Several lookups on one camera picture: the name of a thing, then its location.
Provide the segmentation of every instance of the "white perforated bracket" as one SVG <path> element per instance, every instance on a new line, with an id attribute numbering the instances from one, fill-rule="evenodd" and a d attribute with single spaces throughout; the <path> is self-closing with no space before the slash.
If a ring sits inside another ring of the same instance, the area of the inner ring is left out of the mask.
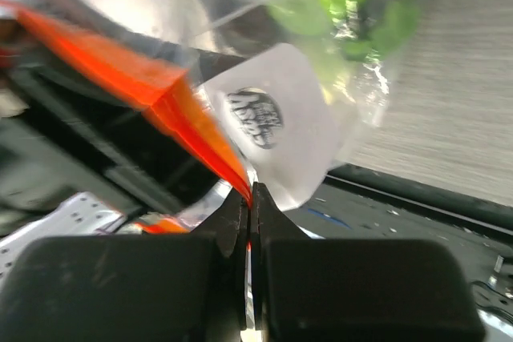
<path id="1" fill-rule="evenodd" d="M 124 220 L 122 214 L 83 192 L 61 203 L 59 208 L 0 240 L 0 290 L 10 269 L 25 247 L 37 239 L 59 235 L 103 235 Z"/>

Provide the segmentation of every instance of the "gray surface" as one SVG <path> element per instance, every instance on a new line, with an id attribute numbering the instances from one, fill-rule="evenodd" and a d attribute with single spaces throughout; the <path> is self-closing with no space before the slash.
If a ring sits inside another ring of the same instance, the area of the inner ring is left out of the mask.
<path id="1" fill-rule="evenodd" d="M 351 162 L 513 204 L 513 0 L 430 0 L 381 130 Z"/>

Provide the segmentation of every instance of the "black round logo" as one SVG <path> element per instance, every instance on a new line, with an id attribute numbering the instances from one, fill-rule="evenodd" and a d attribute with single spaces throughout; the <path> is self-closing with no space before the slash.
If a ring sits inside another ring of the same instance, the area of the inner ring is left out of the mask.
<path id="1" fill-rule="evenodd" d="M 244 88 L 228 94 L 232 113 L 240 121 L 244 132 L 262 148 L 277 145 L 284 122 L 280 108 L 264 91 Z"/>

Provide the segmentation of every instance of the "gray floor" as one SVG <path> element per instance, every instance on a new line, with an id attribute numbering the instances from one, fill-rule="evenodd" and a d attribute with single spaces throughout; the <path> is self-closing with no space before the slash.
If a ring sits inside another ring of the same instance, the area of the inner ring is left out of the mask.
<path id="1" fill-rule="evenodd" d="M 353 163 L 513 204 L 513 0 L 430 0 Z"/>

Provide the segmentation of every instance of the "clear plastic bag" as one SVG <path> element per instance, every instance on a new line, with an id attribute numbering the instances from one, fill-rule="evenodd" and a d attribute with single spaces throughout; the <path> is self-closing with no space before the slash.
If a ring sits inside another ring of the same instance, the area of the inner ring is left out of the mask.
<path id="1" fill-rule="evenodd" d="M 82 0 L 97 33 L 188 69 L 282 210 L 380 124 L 422 0 Z M 129 30 L 113 27 L 116 22 Z"/>

